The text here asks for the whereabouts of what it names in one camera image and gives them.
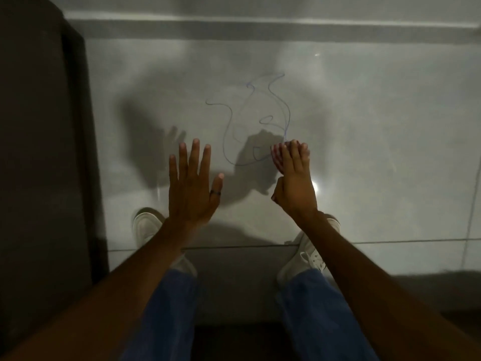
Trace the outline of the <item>person's right forearm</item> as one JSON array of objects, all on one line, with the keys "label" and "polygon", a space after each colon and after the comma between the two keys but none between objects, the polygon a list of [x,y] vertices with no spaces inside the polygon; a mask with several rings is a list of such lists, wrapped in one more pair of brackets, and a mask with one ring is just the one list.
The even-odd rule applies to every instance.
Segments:
[{"label": "person's right forearm", "polygon": [[481,361],[481,345],[405,291],[320,211],[293,217],[383,361]]}]

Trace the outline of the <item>dark brown cabinet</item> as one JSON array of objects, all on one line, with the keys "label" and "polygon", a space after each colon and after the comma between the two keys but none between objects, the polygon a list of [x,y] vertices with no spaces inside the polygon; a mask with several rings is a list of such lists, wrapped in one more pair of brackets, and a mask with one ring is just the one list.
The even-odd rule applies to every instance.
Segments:
[{"label": "dark brown cabinet", "polygon": [[51,1],[0,0],[0,356],[106,276],[99,199],[86,43]]}]

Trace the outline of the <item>white right shoe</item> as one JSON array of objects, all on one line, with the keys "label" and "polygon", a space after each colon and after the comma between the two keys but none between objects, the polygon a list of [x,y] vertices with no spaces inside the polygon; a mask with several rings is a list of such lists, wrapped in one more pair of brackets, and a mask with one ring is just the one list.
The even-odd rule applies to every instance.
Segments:
[{"label": "white right shoe", "polygon": [[303,234],[297,252],[278,274],[280,288],[308,270],[322,273],[326,267],[337,268],[335,261],[349,247],[340,234],[340,223],[334,216],[313,211],[294,219]]}]

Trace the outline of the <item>person's right hand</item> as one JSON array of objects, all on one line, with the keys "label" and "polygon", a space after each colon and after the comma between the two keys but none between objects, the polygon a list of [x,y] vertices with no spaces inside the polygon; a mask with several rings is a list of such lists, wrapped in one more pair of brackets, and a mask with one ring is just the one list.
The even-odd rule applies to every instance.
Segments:
[{"label": "person's right hand", "polygon": [[282,147],[284,160],[284,192],[283,204],[278,204],[300,227],[317,213],[315,189],[310,173],[310,151],[306,143],[299,142],[303,171],[292,170],[291,156],[286,146]]}]

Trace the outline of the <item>white shoe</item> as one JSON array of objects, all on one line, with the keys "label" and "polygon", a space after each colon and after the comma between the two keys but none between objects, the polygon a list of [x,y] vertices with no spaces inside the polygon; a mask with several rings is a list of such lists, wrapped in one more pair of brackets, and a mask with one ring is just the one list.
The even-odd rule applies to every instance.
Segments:
[{"label": "white shoe", "polygon": [[[137,248],[143,247],[161,229],[164,222],[165,217],[153,208],[144,207],[136,212],[132,231]],[[192,275],[194,278],[198,276],[196,268],[184,253],[178,255],[169,268]]]},{"label": "white shoe", "polygon": [[322,273],[326,267],[337,268],[335,261],[349,247],[340,234],[340,223],[334,216],[313,211],[294,219],[303,234],[297,252],[278,274],[280,288],[308,270]]}]

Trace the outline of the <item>white left shoe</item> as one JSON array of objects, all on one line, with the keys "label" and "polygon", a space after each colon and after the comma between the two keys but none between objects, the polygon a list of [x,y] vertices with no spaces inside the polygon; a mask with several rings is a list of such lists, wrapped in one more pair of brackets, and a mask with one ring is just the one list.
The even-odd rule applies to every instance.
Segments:
[{"label": "white left shoe", "polygon": [[[143,247],[161,229],[164,222],[165,217],[153,208],[144,207],[136,212],[132,231],[137,248]],[[178,255],[169,268],[192,275],[194,278],[198,276],[196,268],[184,253]]]}]

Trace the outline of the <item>person's left forearm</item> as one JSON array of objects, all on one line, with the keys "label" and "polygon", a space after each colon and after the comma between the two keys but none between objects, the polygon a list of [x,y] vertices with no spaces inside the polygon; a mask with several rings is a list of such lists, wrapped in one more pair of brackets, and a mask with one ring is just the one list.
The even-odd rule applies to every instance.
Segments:
[{"label": "person's left forearm", "polygon": [[180,256],[192,228],[168,218],[146,245],[1,361],[108,360]]}]

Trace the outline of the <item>person's left hand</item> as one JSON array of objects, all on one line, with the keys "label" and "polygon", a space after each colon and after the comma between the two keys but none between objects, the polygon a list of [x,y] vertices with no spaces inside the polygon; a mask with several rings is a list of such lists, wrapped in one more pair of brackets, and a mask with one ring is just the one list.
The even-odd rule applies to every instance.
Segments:
[{"label": "person's left hand", "polygon": [[209,205],[209,194],[215,178],[210,178],[211,145],[205,145],[201,152],[200,143],[198,175],[192,178],[188,177],[189,155],[187,145],[180,143],[176,156],[178,182],[169,188],[168,219],[185,232],[193,232],[207,224],[218,209]]}]

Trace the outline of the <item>blue jeans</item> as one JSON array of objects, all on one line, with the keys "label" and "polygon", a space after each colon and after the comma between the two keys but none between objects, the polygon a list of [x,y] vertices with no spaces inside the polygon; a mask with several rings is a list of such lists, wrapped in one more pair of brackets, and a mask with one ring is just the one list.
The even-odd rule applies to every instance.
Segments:
[{"label": "blue jeans", "polygon": [[[198,292],[194,275],[170,269],[119,361],[190,361]],[[294,276],[276,300],[302,361],[380,361],[341,292],[319,270]]]}]

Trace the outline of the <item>blue pen scribble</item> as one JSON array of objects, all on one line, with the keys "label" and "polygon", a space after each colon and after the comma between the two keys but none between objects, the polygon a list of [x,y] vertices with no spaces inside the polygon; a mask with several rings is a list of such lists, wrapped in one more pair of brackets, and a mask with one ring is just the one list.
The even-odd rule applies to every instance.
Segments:
[{"label": "blue pen scribble", "polygon": [[222,154],[232,166],[261,163],[270,157],[272,145],[286,141],[292,112],[273,90],[285,76],[285,72],[264,73],[205,100],[205,105],[226,112]]}]

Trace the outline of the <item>red white striped cloth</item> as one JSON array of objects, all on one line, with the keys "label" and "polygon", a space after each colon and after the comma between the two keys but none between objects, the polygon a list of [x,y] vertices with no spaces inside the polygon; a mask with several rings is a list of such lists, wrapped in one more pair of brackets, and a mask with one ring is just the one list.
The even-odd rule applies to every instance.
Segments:
[{"label": "red white striped cloth", "polygon": [[281,175],[284,175],[284,160],[282,155],[282,147],[286,146],[287,150],[291,152],[291,143],[292,141],[286,141],[283,143],[277,143],[270,147],[273,164]]}]

